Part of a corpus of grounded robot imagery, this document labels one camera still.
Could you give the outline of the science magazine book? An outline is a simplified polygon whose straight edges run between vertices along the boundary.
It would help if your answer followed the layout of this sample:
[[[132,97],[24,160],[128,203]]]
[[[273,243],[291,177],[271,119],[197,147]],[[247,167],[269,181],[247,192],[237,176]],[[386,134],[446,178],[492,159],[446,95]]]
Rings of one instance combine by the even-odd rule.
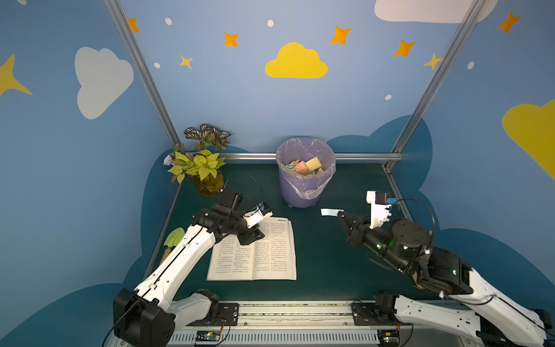
[[[242,246],[226,237],[212,249],[208,281],[296,280],[293,227],[287,218],[268,218],[259,224],[264,238]]]

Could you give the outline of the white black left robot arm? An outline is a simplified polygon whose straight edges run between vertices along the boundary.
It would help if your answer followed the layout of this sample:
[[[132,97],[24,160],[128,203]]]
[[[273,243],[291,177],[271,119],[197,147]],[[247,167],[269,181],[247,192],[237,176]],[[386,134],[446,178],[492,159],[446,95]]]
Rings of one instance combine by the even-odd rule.
[[[235,321],[224,315],[218,295],[200,289],[186,299],[174,297],[207,251],[226,237],[236,236],[248,246],[264,238],[260,222],[273,214],[266,202],[245,213],[238,208],[242,195],[229,189],[212,208],[194,214],[184,237],[169,255],[134,290],[121,290],[113,303],[114,335],[131,346],[167,346],[173,333],[192,323],[217,325],[221,332],[211,338],[222,344]]]

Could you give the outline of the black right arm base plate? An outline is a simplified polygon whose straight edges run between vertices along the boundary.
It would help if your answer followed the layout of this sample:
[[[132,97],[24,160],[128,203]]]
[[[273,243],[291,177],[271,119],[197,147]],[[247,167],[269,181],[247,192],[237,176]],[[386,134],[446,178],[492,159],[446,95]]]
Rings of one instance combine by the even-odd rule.
[[[388,326],[410,327],[409,323],[399,322],[393,315],[378,313],[372,302],[355,300],[350,303],[351,314],[355,326]]]

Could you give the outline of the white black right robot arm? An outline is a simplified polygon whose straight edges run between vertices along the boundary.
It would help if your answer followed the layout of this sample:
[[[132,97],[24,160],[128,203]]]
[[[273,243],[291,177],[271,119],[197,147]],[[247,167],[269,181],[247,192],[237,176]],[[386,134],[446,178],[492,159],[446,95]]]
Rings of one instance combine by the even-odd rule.
[[[340,211],[338,218],[351,245],[367,247],[418,289],[458,305],[449,309],[381,291],[371,308],[376,321],[423,325],[458,335],[474,346],[554,345],[548,312],[519,305],[455,253],[434,247],[432,231],[405,218],[388,230],[352,213]]]

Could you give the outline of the light blue sticky note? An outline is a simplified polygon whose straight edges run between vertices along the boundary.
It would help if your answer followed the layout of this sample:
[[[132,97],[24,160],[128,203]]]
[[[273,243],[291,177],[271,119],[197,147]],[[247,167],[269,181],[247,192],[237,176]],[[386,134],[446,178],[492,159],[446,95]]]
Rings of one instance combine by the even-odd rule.
[[[322,208],[321,216],[337,217],[342,212],[343,210],[340,209]]]

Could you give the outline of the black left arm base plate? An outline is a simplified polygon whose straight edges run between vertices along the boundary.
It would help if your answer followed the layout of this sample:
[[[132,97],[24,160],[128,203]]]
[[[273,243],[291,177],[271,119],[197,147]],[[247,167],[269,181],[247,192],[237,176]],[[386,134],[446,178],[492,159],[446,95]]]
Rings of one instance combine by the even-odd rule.
[[[217,306],[209,308],[208,316],[202,321],[203,325],[221,325],[223,322],[227,326],[237,326],[240,305],[234,302],[220,302]]]

